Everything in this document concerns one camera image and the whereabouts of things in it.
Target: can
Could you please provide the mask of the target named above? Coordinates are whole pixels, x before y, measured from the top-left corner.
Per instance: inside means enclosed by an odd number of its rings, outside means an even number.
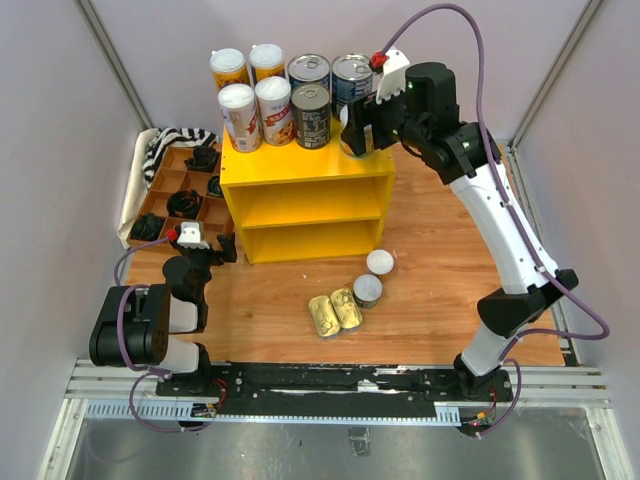
[[[331,83],[331,110],[338,116],[344,105],[373,90],[369,57],[360,53],[337,57],[331,64]]]
[[[257,150],[262,134],[253,88],[242,83],[224,87],[218,93],[218,103],[233,148],[243,153]]]
[[[362,313],[348,288],[341,288],[333,292],[331,305],[338,316],[340,327],[345,332],[354,331],[362,323]]]
[[[260,80],[269,77],[285,78],[284,52],[277,45],[271,43],[254,45],[249,52],[249,62],[254,85],[258,85]]]
[[[303,148],[322,148],[331,140],[329,90],[318,83],[304,83],[291,94],[296,139]]]
[[[381,282],[386,281],[387,276],[393,270],[393,256],[386,250],[374,250],[367,255],[367,269]]]
[[[217,52],[211,52],[209,66],[218,90],[234,83],[250,85],[244,55],[235,48],[223,48]]]
[[[291,89],[303,83],[319,83],[329,90],[331,65],[322,55],[305,53],[294,58],[287,66]]]
[[[318,335],[323,340],[328,340],[338,335],[340,321],[336,312],[333,311],[329,297],[320,295],[309,300],[309,311],[311,312],[311,317],[313,317],[313,323],[316,326]]]
[[[260,80],[255,88],[264,140],[282,146],[296,136],[291,111],[291,85],[282,77]]]
[[[360,308],[373,308],[382,295],[382,282],[374,275],[360,275],[353,283],[353,297]]]

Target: can lid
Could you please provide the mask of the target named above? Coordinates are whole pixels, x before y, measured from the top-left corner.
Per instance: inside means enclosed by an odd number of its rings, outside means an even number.
[[[251,49],[249,60],[254,67],[270,68],[284,62],[284,53],[277,45],[263,43]]]
[[[373,302],[382,295],[382,282],[374,275],[360,275],[353,283],[353,294],[363,302]]]
[[[386,275],[393,269],[393,256],[386,250],[374,250],[367,255],[367,268],[374,275]]]
[[[244,83],[227,85],[218,93],[218,103],[225,108],[242,108],[253,102],[253,88]]]
[[[329,70],[327,59],[313,53],[300,55],[289,64],[289,75],[306,82],[324,78]]]
[[[350,53],[333,61],[333,73],[346,80],[360,80],[372,75],[366,55]]]
[[[223,48],[211,54],[209,66],[214,72],[235,72],[244,65],[244,55],[235,48]]]
[[[256,97],[260,100],[277,101],[291,94],[291,85],[282,77],[263,78],[256,85]]]
[[[319,83],[303,83],[291,94],[291,101],[296,108],[317,110],[329,103],[329,90]]]

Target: white cap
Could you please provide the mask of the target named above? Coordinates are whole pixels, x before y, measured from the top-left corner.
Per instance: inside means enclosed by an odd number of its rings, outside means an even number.
[[[223,48],[217,52],[211,52],[209,66],[214,72],[235,72],[244,65],[244,55],[235,48]]]
[[[253,88],[244,83],[227,85],[218,93],[218,103],[225,108],[242,108],[253,102]]]
[[[262,100],[282,100],[291,93],[291,84],[282,77],[263,78],[256,85],[256,96]]]
[[[363,302],[373,302],[382,295],[382,282],[373,275],[360,275],[353,283],[353,294]]]
[[[272,43],[263,43],[255,45],[249,52],[249,60],[251,65],[262,68],[275,67],[284,62],[284,53],[282,49]]]
[[[393,256],[386,250],[374,250],[367,255],[367,268],[374,275],[386,275],[393,270]]]

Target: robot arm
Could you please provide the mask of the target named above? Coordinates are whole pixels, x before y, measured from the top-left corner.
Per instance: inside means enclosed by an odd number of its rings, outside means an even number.
[[[513,337],[562,294],[536,268],[496,191],[478,124],[459,120],[453,72],[441,63],[408,66],[406,57],[393,48],[387,56],[378,91],[348,105],[342,140],[355,155],[367,153],[365,131],[371,132],[375,149],[399,142],[438,173],[480,230],[496,262],[502,288],[478,302],[482,325],[454,362],[465,386],[474,388],[499,368],[501,355]],[[490,143],[509,203],[516,208],[546,270],[566,288],[575,288],[575,273],[558,270],[535,237],[510,190],[500,151],[493,139]]]

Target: silver can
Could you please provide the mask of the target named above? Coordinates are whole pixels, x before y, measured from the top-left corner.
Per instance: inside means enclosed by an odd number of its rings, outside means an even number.
[[[344,105],[373,90],[369,57],[360,53],[337,57],[331,65],[331,83],[331,110],[338,116]]]
[[[319,83],[329,90],[331,65],[322,55],[305,53],[295,57],[287,67],[291,89],[303,83]]]

